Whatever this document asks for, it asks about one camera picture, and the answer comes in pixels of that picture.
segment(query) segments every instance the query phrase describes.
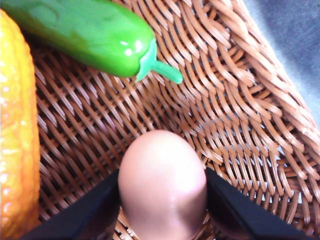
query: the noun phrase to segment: plastic vegetable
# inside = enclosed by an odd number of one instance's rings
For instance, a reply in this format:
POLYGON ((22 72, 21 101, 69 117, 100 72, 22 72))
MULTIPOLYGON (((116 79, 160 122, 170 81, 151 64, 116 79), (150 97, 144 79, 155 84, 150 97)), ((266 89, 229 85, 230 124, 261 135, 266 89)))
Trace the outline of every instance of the plastic vegetable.
POLYGON ((183 77, 156 59, 154 32, 139 16, 108 0, 2 0, 28 33, 80 62, 118 77, 143 79, 154 70, 179 84, 183 77))
POLYGON ((0 90, 0 239, 13 239, 38 223, 40 144, 30 49, 2 9, 0 90))

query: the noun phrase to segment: cucumber stem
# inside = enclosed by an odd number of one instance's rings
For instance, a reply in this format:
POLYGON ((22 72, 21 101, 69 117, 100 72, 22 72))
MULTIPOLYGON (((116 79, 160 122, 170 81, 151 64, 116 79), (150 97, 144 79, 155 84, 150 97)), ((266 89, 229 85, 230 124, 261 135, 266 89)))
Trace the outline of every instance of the cucumber stem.
POLYGON ((154 61, 154 63, 151 65, 151 70, 157 72, 160 75, 163 75, 164 77, 170 79, 172 82, 176 84, 182 83, 184 79, 184 77, 178 69, 168 64, 165 64, 164 62, 159 60, 154 61))
POLYGON ((183 81, 183 76, 178 69, 157 60, 155 38, 151 40, 148 51, 141 57, 139 63, 140 69, 136 75, 136 81, 142 80, 151 70, 163 75, 176 84, 180 84, 183 81))

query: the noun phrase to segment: gray surface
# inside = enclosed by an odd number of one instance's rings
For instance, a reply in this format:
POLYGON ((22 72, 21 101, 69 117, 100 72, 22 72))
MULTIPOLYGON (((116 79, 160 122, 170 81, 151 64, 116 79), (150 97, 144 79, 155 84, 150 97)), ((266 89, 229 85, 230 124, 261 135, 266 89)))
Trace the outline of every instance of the gray surface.
POLYGON ((320 0, 244 0, 320 127, 320 0))

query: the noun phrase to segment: brown egg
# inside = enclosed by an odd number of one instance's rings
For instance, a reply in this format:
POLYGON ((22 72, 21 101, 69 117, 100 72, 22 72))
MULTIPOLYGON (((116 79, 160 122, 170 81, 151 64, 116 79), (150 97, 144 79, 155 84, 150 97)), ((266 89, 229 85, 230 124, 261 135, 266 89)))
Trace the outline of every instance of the brown egg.
POLYGON ((204 166, 180 136, 154 130, 127 149, 118 177, 121 204, 140 240, 191 240, 207 208, 204 166))

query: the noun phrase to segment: woven rattan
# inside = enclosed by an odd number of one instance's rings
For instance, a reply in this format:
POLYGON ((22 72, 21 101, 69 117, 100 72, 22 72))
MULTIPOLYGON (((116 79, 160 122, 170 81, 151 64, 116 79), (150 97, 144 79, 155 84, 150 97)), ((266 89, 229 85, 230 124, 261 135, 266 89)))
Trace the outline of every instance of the woven rattan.
MULTIPOLYGON (((116 2, 150 24, 158 58, 179 68, 184 82, 154 72, 141 82, 114 77, 31 42, 40 220, 118 168, 136 137, 167 129, 257 204, 319 235, 320 132, 243 1, 116 2)), ((196 239, 216 234, 207 216, 196 239)), ((114 239, 137 239, 122 211, 114 239)))

